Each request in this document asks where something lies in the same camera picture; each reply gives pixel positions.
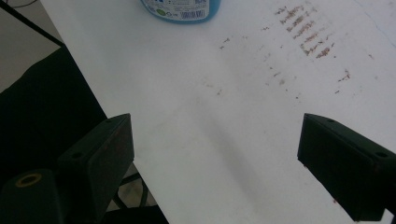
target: blue bottle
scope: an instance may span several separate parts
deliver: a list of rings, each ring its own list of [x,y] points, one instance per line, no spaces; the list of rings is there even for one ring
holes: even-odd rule
[[[140,0],[149,13],[179,24],[208,21],[219,10],[221,0]]]

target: chair backrest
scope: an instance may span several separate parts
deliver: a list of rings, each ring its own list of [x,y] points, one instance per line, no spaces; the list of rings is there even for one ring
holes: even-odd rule
[[[66,47],[0,93],[0,189],[12,176],[56,169],[57,158],[106,115]]]

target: screw hole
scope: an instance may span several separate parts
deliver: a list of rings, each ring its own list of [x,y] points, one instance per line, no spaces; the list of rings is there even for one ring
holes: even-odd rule
[[[375,153],[376,156],[381,157],[381,158],[386,158],[388,155],[383,153],[383,152],[376,152]]]
[[[30,184],[30,183],[34,182],[35,180],[37,180],[37,176],[31,175],[31,176],[27,176],[24,179],[22,179],[21,183],[23,185],[26,185],[26,184]]]
[[[81,152],[76,152],[76,153],[74,153],[73,155],[72,155],[72,158],[73,159],[78,159],[78,158],[80,158],[82,156],[82,153]]]
[[[16,183],[15,186],[18,188],[26,188],[29,186],[34,185],[38,181],[41,180],[41,174],[30,174],[20,178]]]

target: gray floor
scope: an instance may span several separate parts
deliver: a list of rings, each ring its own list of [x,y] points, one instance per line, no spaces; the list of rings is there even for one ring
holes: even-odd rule
[[[11,6],[20,6],[32,0],[8,0]],[[23,16],[40,26],[42,29],[61,39],[53,26],[48,14],[39,1],[28,7],[17,9]],[[57,48],[57,45],[33,31],[11,15],[0,9],[0,92],[8,88],[14,81],[34,63],[44,59]],[[136,172],[132,165],[127,173]],[[120,197],[129,207],[137,207],[140,202],[142,187],[140,180],[120,188]],[[151,194],[147,205],[156,204]],[[111,203],[108,210],[117,206]]]

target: bottle label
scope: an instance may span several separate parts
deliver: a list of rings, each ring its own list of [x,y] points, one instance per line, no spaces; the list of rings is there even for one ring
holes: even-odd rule
[[[173,21],[197,21],[209,15],[210,0],[143,0],[157,16]]]

